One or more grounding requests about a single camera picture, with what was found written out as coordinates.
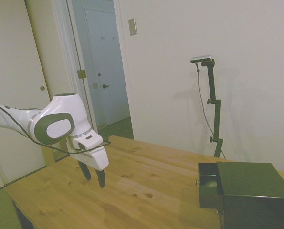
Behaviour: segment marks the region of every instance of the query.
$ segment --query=black metal box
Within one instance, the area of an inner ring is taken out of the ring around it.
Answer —
[[[222,229],[284,229],[284,180],[269,163],[199,163],[200,208]]]

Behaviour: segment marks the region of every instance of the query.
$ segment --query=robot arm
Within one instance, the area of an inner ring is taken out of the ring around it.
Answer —
[[[58,94],[43,110],[20,110],[0,105],[0,127],[15,130],[42,145],[52,145],[66,138],[69,154],[78,160],[85,177],[91,179],[89,165],[95,168],[100,186],[105,186],[104,169],[109,161],[105,148],[98,147],[103,139],[91,129],[79,95]]]

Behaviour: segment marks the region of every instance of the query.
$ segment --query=black cable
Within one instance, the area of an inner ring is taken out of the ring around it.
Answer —
[[[88,149],[88,150],[84,150],[84,151],[79,151],[79,152],[76,152],[76,153],[70,153],[70,152],[67,152],[67,151],[64,151],[64,150],[61,150],[61,149],[58,149],[56,147],[53,147],[53,146],[49,146],[49,145],[45,145],[45,144],[42,144],[42,143],[39,143],[39,142],[36,142],[35,140],[32,139],[32,137],[30,137],[30,135],[26,132],[26,130],[17,122],[17,120],[15,120],[11,114],[9,114],[6,110],[4,110],[2,107],[0,107],[0,110],[2,110],[5,114],[7,114],[11,119],[12,121],[15,122],[15,124],[18,125],[18,127],[26,134],[26,136],[34,143],[38,144],[38,145],[41,145],[41,146],[44,146],[44,147],[48,147],[48,148],[51,148],[51,149],[55,149],[55,150],[58,150],[62,153],[65,153],[65,154],[82,154],[82,153],[85,153],[85,152],[90,152],[92,150],[95,150],[97,148],[100,148],[100,147],[103,147],[103,146],[107,146],[109,144],[111,144],[110,141],[108,140],[105,140],[104,142],[106,142],[107,144],[103,145],[103,146],[97,146],[97,147],[94,147],[92,149]]]
[[[210,125],[209,125],[208,119],[207,119],[207,117],[206,117],[206,115],[205,115],[205,112],[204,112],[204,105],[203,105],[203,100],[202,100],[202,96],[201,96],[201,92],[200,92],[200,84],[199,84],[199,71],[200,71],[200,70],[199,70],[199,68],[198,68],[198,64],[197,64],[197,63],[195,63],[195,64],[196,64],[196,66],[197,66],[197,73],[198,73],[198,91],[199,91],[199,95],[200,95],[200,100],[201,100],[203,115],[204,115],[205,121],[207,122],[207,125],[208,125],[208,127],[209,127],[209,129],[210,129],[210,131],[212,132],[212,135],[213,135],[213,137],[214,137],[214,133],[213,133],[213,131],[212,131],[212,128],[211,128]]]

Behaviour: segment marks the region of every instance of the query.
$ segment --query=floor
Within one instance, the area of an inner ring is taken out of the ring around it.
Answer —
[[[106,128],[99,130],[98,133],[104,139],[107,139],[112,135],[133,139],[131,119],[128,117],[117,123],[111,124]],[[32,229],[33,227],[32,225],[25,225],[24,228]],[[3,188],[0,189],[0,229],[22,229],[15,207],[8,193]]]
[[[131,118],[125,118],[117,123],[113,123],[104,129],[98,131],[103,139],[112,135],[133,139]]]

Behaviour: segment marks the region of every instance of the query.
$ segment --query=wood knot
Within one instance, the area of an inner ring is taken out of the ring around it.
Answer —
[[[146,193],[145,196],[152,198],[152,195],[150,193]]]
[[[134,147],[131,149],[131,151],[136,152],[137,150],[140,150],[140,149],[141,149],[140,147]]]

